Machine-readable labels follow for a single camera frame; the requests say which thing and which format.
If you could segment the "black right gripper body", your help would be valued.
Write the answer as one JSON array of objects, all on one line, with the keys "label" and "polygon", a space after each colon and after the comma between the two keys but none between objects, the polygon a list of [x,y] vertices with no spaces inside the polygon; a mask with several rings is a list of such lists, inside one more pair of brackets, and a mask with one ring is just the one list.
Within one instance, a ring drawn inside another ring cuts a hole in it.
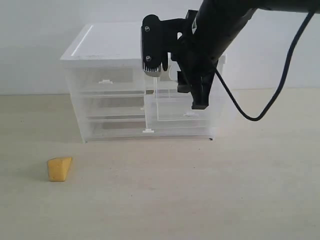
[{"label": "black right gripper body", "polygon": [[159,22],[159,66],[168,69],[168,54],[189,78],[215,74],[220,57],[220,10],[189,10],[185,18]]}]

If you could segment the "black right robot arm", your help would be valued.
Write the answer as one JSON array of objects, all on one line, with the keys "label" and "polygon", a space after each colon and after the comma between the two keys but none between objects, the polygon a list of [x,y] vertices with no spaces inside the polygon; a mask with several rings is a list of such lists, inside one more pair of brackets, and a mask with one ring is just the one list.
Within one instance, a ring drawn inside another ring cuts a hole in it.
[{"label": "black right robot arm", "polygon": [[260,113],[261,118],[282,91],[294,49],[311,18],[320,11],[318,0],[205,0],[199,10],[189,11],[186,18],[160,20],[153,16],[145,21],[160,44],[156,53],[163,69],[168,68],[168,53],[178,63],[182,72],[178,91],[191,93],[194,110],[209,106],[213,78],[221,76],[218,59],[258,9],[307,14],[290,44],[280,83]]}]

